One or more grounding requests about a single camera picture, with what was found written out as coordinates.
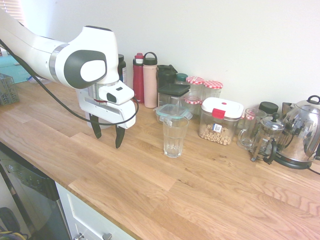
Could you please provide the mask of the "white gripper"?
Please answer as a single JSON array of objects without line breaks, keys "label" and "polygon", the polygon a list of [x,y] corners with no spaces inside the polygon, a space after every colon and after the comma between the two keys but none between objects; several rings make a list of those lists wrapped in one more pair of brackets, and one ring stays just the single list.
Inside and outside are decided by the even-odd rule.
[{"label": "white gripper", "polygon": [[[90,119],[91,127],[97,139],[102,136],[99,122],[104,124],[123,122],[131,118],[136,112],[136,107],[132,100],[120,105],[110,102],[107,102],[106,104],[99,104],[89,96],[87,88],[76,89],[75,91],[79,106],[85,112],[85,118],[88,120]],[[125,131],[125,128],[118,125],[115,126],[115,147],[117,149],[123,142]]]}]

